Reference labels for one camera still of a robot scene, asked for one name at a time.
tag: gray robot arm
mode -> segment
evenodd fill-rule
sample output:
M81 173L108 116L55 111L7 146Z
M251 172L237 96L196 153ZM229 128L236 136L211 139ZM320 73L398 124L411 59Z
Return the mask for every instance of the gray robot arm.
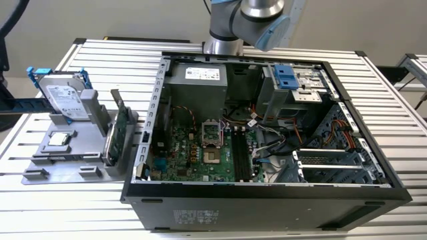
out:
M243 41L267 52L276 47L290 26L284 0L212 0L209 38L203 52L241 55Z

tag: power supply label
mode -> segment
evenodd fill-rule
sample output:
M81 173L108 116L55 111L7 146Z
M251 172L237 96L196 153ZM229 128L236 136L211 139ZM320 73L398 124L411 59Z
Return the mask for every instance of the power supply label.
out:
M185 69L185 79L220 80L220 70L217 68L188 67Z
M56 107L65 117L73 120L88 119L88 113L83 106L77 91L71 86L48 85L45 88Z
M177 224L216 224L219 215L219 210L173 210Z

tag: wall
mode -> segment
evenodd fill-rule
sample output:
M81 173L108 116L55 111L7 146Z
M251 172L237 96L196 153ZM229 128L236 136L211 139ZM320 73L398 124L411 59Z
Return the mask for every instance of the wall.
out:
M362 50L378 65L427 54L426 0L307 0L292 48Z
M1 23L16 1L1 1ZM394 65L403 53L427 54L426 9L426 0L307 0L290 46L363 50L376 64ZM200 43L208 29L203 0L31 0L7 37L7 76L23 77L28 65L55 67L76 37Z
M0 1L0 23L17 0ZM104 36L183 39L200 43L209 15L201 0L31 0L7 36L11 71L29 65L55 68L75 38Z

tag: small chip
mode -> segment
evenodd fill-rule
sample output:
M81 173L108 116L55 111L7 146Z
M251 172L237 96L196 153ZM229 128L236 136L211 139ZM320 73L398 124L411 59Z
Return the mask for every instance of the small chip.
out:
M69 139L69 134L64 132L55 132L48 141L49 146L64 146Z
M176 175L180 177L185 177L187 176L187 169L177 169Z

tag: metal rail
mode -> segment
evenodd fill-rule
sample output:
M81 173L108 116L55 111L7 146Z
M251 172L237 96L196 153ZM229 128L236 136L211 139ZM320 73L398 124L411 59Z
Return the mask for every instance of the metal rail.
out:
M81 67L91 74L100 103L116 109L108 94L120 90L125 105L139 112L141 132L161 51L200 52L189 43L87 40L72 45L59 70ZM427 129L420 116L384 80L366 57L352 51L276 48L260 52L244 48L245 56L328 61L352 98L367 127L382 147L414 201L378 217L350 232L192 232L149 233L144 231L129 205L119 201L121 182L21 185L19 175L29 164L44 132L48 114L24 114L7 142L0 145L0 233L24 237L93 237L171 239L300 239L346 240L427 239Z

